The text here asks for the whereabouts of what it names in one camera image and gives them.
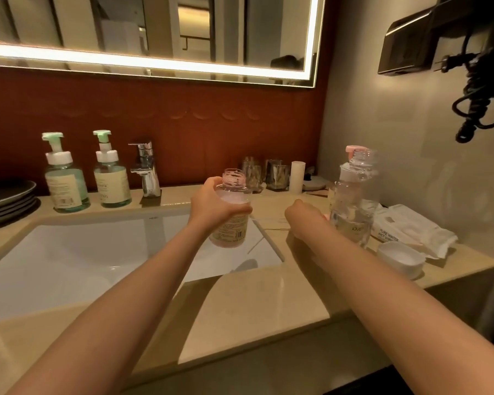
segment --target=illuminated mirror frame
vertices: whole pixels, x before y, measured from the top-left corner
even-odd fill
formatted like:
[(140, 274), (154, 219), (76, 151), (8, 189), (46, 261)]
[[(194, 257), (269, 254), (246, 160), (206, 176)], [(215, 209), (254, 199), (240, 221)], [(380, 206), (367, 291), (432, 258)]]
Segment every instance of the illuminated mirror frame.
[[(303, 71), (180, 61), (174, 59), (162, 59), (153, 57), (137, 57), (103, 52), (86, 52), (57, 48), (17, 46), (11, 44), (0, 44), (0, 57), (59, 61), (65, 63), (162, 69), (181, 72), (254, 76), (274, 79), (309, 80), (311, 78), (311, 68), (313, 63), (313, 45), (315, 43), (315, 32), (317, 25), (316, 18), (318, 14), (318, 8), (319, 0), (311, 0)], [(320, 28), (322, 26), (322, 19), (323, 16), (318, 22)]]

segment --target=stacked plates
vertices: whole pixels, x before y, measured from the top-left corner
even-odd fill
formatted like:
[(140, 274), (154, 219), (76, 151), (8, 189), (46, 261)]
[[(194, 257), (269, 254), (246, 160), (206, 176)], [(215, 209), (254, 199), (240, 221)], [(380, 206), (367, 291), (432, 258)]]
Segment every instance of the stacked plates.
[(29, 180), (0, 183), (0, 225), (11, 223), (33, 212), (40, 205)]

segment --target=barcode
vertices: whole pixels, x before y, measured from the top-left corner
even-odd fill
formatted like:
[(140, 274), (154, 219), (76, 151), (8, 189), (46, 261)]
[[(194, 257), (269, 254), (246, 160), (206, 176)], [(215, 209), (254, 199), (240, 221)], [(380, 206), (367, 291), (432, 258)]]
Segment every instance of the barcode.
[(59, 198), (58, 203), (60, 205), (70, 205), (70, 204), (73, 204), (73, 198), (70, 198), (70, 197)]

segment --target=red wall panel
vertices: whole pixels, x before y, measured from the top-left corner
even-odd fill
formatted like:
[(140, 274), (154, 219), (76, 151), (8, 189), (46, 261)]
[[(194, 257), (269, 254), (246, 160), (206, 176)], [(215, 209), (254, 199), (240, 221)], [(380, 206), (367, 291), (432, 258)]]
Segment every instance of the red wall panel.
[(95, 189), (96, 129), (112, 131), (127, 167), (137, 155), (127, 143), (149, 136), (161, 185), (202, 182), (248, 155), (314, 165), (338, 3), (327, 0), (315, 89), (0, 68), (0, 179), (31, 179), (47, 192), (40, 134), (63, 132)]

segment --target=mirror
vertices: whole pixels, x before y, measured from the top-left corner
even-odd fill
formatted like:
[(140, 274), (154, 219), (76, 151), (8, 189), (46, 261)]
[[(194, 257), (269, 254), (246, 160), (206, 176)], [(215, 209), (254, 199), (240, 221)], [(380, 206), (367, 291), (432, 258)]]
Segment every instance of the mirror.
[(0, 0), (0, 66), (314, 87), (324, 0)]

